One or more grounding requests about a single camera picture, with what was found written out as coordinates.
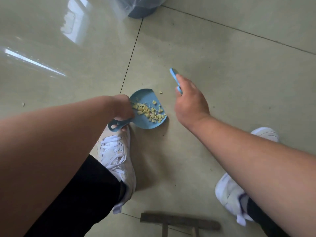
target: dustpan handle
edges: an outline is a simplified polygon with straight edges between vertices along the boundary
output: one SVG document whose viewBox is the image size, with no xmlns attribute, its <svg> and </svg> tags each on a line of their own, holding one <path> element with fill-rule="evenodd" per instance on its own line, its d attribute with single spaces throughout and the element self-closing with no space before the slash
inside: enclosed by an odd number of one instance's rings
<svg viewBox="0 0 316 237">
<path fill-rule="evenodd" d="M 124 120 L 124 121 L 118 121 L 118 120 L 111 120 L 108 123 L 108 127 L 110 131 L 116 132 L 118 130 L 120 130 L 122 127 L 126 126 L 127 124 L 129 124 L 132 121 L 132 118 L 128 119 L 128 120 Z"/>
</svg>

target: finger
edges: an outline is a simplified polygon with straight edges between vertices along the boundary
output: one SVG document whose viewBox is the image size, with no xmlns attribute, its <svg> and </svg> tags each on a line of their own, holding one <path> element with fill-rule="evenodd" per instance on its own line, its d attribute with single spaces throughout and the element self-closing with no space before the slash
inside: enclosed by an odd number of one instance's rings
<svg viewBox="0 0 316 237">
<path fill-rule="evenodd" d="M 178 91 L 178 87 L 176 87 L 176 96 L 177 96 L 177 98 L 182 96 L 180 91 Z"/>
<path fill-rule="evenodd" d="M 180 88 L 183 91 L 183 93 L 192 91 L 193 89 L 191 85 L 192 81 L 190 81 L 189 79 L 179 74 L 177 74 L 176 77 L 177 77 L 178 82 L 180 83 Z"/>
</svg>

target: pant leg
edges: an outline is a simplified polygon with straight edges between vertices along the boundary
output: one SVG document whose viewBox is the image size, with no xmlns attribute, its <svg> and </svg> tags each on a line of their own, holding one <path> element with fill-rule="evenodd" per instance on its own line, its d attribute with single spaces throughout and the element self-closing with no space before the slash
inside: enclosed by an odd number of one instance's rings
<svg viewBox="0 0 316 237">
<path fill-rule="evenodd" d="M 24 237 L 83 237 L 109 214 L 119 193 L 119 181 L 89 155 Z"/>
<path fill-rule="evenodd" d="M 289 237 L 251 198 L 248 200 L 247 213 L 268 237 Z"/>
</svg>

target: hand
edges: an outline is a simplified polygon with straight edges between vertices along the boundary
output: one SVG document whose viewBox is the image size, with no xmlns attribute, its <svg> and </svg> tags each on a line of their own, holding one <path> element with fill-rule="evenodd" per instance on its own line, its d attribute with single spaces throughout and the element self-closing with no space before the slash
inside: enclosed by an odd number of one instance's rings
<svg viewBox="0 0 316 237">
<path fill-rule="evenodd" d="M 189 79 L 176 75 L 183 95 L 177 90 L 174 110 L 179 122 L 188 130 L 200 120 L 210 117 L 210 110 L 202 92 Z"/>
<path fill-rule="evenodd" d="M 115 120 L 127 120 L 134 117 L 134 112 L 130 99 L 127 95 L 113 96 Z M 122 128 L 123 131 L 127 131 L 127 126 Z"/>
</svg>

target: shoelace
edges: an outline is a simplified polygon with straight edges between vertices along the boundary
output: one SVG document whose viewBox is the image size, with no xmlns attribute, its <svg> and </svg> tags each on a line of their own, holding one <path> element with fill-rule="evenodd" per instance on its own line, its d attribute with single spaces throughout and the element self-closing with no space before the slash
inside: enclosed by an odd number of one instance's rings
<svg viewBox="0 0 316 237">
<path fill-rule="evenodd" d="M 101 154 L 104 155 L 105 152 L 107 150 L 112 149 L 115 153 L 115 156 L 111 157 L 110 161 L 108 162 L 108 165 L 106 166 L 106 168 L 108 170 L 112 170 L 121 174 L 124 174 L 123 168 L 124 168 L 124 161 L 126 160 L 126 155 L 124 153 L 121 154 L 117 154 L 117 152 L 120 150 L 120 148 L 118 148 L 118 146 L 120 145 L 120 143 L 118 142 L 118 140 L 122 139 L 121 137 L 114 137 L 112 138 L 110 137 L 106 137 L 104 138 L 103 141 L 101 141 L 101 144 L 104 144 L 104 146 L 102 146 L 102 148 L 105 150 L 104 152 L 102 152 Z"/>
</svg>

